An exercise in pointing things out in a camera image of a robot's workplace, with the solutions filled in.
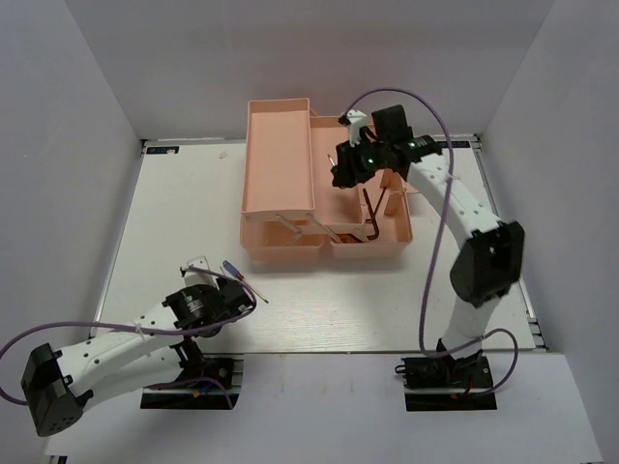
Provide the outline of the large brown hex key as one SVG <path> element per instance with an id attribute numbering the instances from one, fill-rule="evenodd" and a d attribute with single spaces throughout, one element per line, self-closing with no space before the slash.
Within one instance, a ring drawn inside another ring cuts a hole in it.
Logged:
<path id="1" fill-rule="evenodd" d="M 362 193 L 363 193 L 364 199 L 366 201 L 366 206 L 367 206 L 367 209 L 368 209 L 368 214 L 369 214 L 368 223 L 371 224 L 372 229 L 373 229 L 373 233 L 370 234 L 370 235 L 367 235 L 368 241 L 371 242 L 371 241 L 376 240 L 379 237 L 380 230 L 379 230 L 378 223 L 377 223 L 377 220 L 376 220 L 375 211 L 371 207 L 371 203 L 370 203 L 370 198 L 369 198 L 368 192 L 367 192 L 367 190 L 365 188 L 363 188 L 362 189 Z"/>

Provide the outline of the medium brown hex key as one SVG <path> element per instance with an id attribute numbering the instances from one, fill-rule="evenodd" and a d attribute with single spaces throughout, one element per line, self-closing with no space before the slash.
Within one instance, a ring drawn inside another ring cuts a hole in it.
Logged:
<path id="1" fill-rule="evenodd" d="M 361 244 L 364 241 L 355 234 L 338 234 L 338 237 L 343 244 Z"/>

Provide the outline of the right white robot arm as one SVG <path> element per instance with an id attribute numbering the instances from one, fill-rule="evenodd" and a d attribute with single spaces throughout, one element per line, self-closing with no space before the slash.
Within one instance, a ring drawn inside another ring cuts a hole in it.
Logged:
<path id="1" fill-rule="evenodd" d="M 352 189 L 381 170 L 391 170 L 417 189 L 439 215 L 428 265 L 420 318 L 427 318 L 429 290 L 444 233 L 450 232 L 458 254 L 450 269 L 456 295 L 447 329 L 435 348 L 428 349 L 426 326 L 418 330 L 421 352 L 438 359 L 436 371 L 446 384 L 456 386 L 472 372 L 470 359 L 479 357 L 485 339 L 496 331 L 488 324 L 495 309 L 519 280 L 524 229 L 507 222 L 481 204 L 455 175 L 456 154 L 450 136 L 437 141 L 429 135 L 400 142 L 363 138 L 357 145 L 343 141 L 331 161 L 333 185 Z"/>

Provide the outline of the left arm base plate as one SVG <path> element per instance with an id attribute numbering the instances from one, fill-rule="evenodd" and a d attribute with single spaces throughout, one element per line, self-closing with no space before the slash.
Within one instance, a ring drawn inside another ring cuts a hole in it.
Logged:
<path id="1" fill-rule="evenodd" d="M 178 386 L 164 390 L 144 389 L 142 410 L 229 411 L 239 399 L 244 360 L 241 356 L 204 356 L 203 366 L 185 369 Z"/>

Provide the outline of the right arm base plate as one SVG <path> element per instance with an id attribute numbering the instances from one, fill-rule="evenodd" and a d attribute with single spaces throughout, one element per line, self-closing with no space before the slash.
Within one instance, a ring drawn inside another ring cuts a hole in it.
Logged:
<path id="1" fill-rule="evenodd" d="M 402 358 L 395 373 L 403 380 L 407 412 L 494 411 L 493 378 L 486 356 L 471 360 Z"/>

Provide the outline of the small brown hex key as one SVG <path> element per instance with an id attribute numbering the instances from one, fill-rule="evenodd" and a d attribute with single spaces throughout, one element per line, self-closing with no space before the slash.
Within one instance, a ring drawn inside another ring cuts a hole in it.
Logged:
<path id="1" fill-rule="evenodd" d="M 375 214 L 376 214 L 376 215 L 377 215 L 377 213 L 378 213 L 378 210 L 379 210 L 379 208 L 380 208 L 380 205 L 381 205 L 381 203 L 382 203 L 382 200 L 383 200 L 383 198 L 384 198 L 384 196 L 385 196 L 386 191 L 387 191 L 387 188 L 382 188 L 382 189 L 380 190 L 380 195 L 379 195 L 378 200 L 376 201 L 375 205 L 372 205 L 372 204 L 371 204 L 371 207 L 372 207 L 372 209 L 375 211 Z"/>

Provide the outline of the pink plastic toolbox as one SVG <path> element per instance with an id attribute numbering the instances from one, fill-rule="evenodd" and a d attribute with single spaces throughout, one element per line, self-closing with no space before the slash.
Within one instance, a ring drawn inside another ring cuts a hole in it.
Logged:
<path id="1" fill-rule="evenodd" d="M 250 101 L 240 223 L 240 243 L 256 263 L 301 262 L 322 250 L 337 259 L 395 258 L 413 241 L 408 194 L 399 175 L 380 171 L 352 189 L 332 186 L 336 147 L 347 141 L 335 116 L 317 116 L 307 98 Z M 375 205 L 387 188 L 373 233 L 362 189 Z M 355 234 L 361 244 L 343 244 Z"/>

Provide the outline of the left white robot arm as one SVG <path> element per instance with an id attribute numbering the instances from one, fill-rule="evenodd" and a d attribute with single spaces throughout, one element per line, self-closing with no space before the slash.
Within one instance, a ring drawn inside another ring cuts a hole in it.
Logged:
<path id="1" fill-rule="evenodd" d="M 142 388 L 206 383 L 224 390 L 228 384 L 196 341 L 215 336 L 255 307 L 241 282 L 217 278 L 166 296 L 128 326 L 59 349 L 35 348 L 20 385 L 37 434 L 58 434 L 94 406 Z"/>

